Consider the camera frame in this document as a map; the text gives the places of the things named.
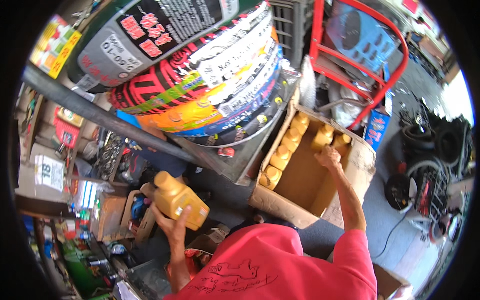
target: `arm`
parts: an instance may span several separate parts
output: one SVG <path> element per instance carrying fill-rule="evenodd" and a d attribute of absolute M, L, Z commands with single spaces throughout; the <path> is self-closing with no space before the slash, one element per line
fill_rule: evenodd
<path fill-rule="evenodd" d="M 172 286 L 172 292 L 176 294 L 190 282 L 190 273 L 188 272 L 184 251 L 185 223 L 192 208 L 189 205 L 185 207 L 176 221 L 165 218 L 154 203 L 150 208 L 155 215 L 158 226 L 165 232 L 170 245 L 170 266 L 172 269 L 170 285 Z"/>
<path fill-rule="evenodd" d="M 184 250 L 185 246 L 179 246 L 176 249 L 170 246 L 170 266 L 172 267 L 170 285 L 172 286 L 172 292 L 175 294 L 190 282 L 190 273 L 185 262 Z"/>
<path fill-rule="evenodd" d="M 360 229 L 365 232 L 367 222 L 361 207 L 360 200 L 355 194 L 352 185 L 348 181 L 340 164 L 340 154 L 331 146 L 326 146 L 321 153 L 315 154 L 318 162 L 326 167 L 335 182 L 340 199 L 340 208 L 342 210 L 345 231 L 350 229 Z"/>

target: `person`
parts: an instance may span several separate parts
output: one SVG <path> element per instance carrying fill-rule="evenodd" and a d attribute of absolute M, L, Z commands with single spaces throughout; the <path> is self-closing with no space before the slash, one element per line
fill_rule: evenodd
<path fill-rule="evenodd" d="M 190 280 L 184 255 L 185 222 L 167 219 L 152 206 L 171 250 L 171 288 L 165 299 L 376 299 L 377 285 L 365 235 L 361 203 L 345 176 L 340 154 L 327 146 L 315 158 L 338 190 L 345 233 L 333 263 L 303 256 L 298 233 L 278 224 L 256 224 L 226 237 L 210 262 Z"/>
<path fill-rule="evenodd" d="M 407 33 L 407 42 L 414 41 L 419 43 L 425 36 L 425 20 L 422 17 L 410 19 L 411 31 Z"/>

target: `hand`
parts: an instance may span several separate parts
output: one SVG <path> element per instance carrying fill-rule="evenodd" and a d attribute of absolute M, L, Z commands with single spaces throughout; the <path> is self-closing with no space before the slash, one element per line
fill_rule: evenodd
<path fill-rule="evenodd" d="M 155 215 L 158 226 L 160 226 L 163 232 L 165 232 L 168 243 L 170 244 L 170 248 L 174 249 L 179 247 L 183 251 L 185 249 L 185 223 L 187 223 L 187 218 L 192 211 L 192 207 L 187 205 L 183 209 L 178 220 L 172 220 L 164 217 L 155 206 L 155 203 L 152 203 L 150 208 Z"/>
<path fill-rule="evenodd" d="M 315 153 L 317 161 L 327 169 L 332 169 L 340 166 L 340 153 L 338 153 L 332 146 L 325 146 L 321 153 Z"/>

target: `red hand truck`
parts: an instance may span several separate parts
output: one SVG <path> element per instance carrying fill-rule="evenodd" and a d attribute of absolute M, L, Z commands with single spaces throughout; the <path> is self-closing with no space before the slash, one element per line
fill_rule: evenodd
<path fill-rule="evenodd" d="M 351 130 L 355 125 L 357 125 L 363 117 L 365 117 L 372 108 L 376 107 L 377 104 L 384 98 L 385 93 L 391 88 L 395 82 L 400 78 L 403 71 L 407 67 L 408 64 L 408 48 L 405 39 L 403 38 L 402 33 L 400 30 L 385 16 L 377 12 L 376 10 L 370 8 L 369 6 L 360 3 L 356 0 L 337 0 L 341 1 L 345 4 L 348 4 L 370 16 L 374 19 L 384 23 L 388 27 L 390 27 L 395 35 L 400 39 L 400 45 L 402 48 L 403 58 L 399 66 L 395 69 L 395 71 L 391 74 L 390 79 L 385 81 L 383 78 L 375 74 L 373 71 L 367 69 L 365 66 L 359 64 L 358 62 L 348 58 L 347 56 L 343 55 L 342 53 L 333 50 L 331 48 L 325 47 L 321 45 L 322 36 L 324 33 L 324 29 L 322 27 L 323 24 L 323 16 L 324 16 L 324 0 L 316 0 L 314 7 L 313 7 L 313 23 L 312 23 L 312 40 L 310 44 L 310 57 L 312 61 L 313 70 L 317 73 L 325 75 L 326 77 L 340 83 L 348 87 L 353 92 L 357 93 L 361 97 L 365 98 L 369 104 L 365 106 L 362 112 L 357 116 L 357 118 L 353 121 L 353 123 L 348 127 Z M 326 56 L 320 55 L 320 51 L 323 51 L 327 54 L 330 54 L 338 59 L 341 59 L 348 64 L 354 66 L 355 68 L 365 72 L 368 76 L 375 79 L 378 82 L 378 88 L 371 93 L 365 91 L 363 89 L 359 89 L 355 86 L 351 79 L 345 74 L 340 67 L 338 67 L 334 62 L 330 61 Z"/>

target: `floor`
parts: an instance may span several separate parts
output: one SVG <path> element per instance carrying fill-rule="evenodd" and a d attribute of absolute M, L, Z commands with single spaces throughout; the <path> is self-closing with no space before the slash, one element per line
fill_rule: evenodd
<path fill-rule="evenodd" d="M 394 70 L 401 60 L 397 52 L 390 58 L 389 68 Z M 441 99 L 441 87 L 425 70 L 414 61 L 409 60 L 408 67 L 400 78 L 407 89 L 418 97 L 424 97 L 427 105 L 439 111 L 448 111 Z M 413 95 L 395 91 L 393 98 L 394 116 L 391 118 L 382 144 L 377 150 L 376 174 L 364 197 L 363 210 L 367 220 L 367 237 L 372 257 L 377 256 L 384 248 L 390 230 L 401 219 L 384 198 L 384 183 L 395 173 L 397 162 L 402 159 L 399 135 L 398 112 L 402 104 L 407 108 L 416 108 Z M 191 172 L 190 186 L 210 190 L 212 197 L 208 205 L 211 208 L 209 217 L 220 221 L 230 228 L 241 223 L 249 215 L 247 199 L 253 186 L 241 187 L 230 183 L 227 179 L 211 170 L 203 169 L 200 173 Z M 318 220 L 310 227 L 300 231 L 300 239 L 304 251 L 314 257 L 326 259 L 333 250 L 335 242 L 343 234 L 343 230 L 324 221 Z M 420 240 L 419 231 L 403 221 L 392 233 L 382 255 L 373 262 L 409 280 L 417 289 L 438 257 L 438 249 Z M 168 243 L 161 230 L 154 237 L 139 245 L 134 254 L 140 262 L 163 256 L 168 253 Z"/>

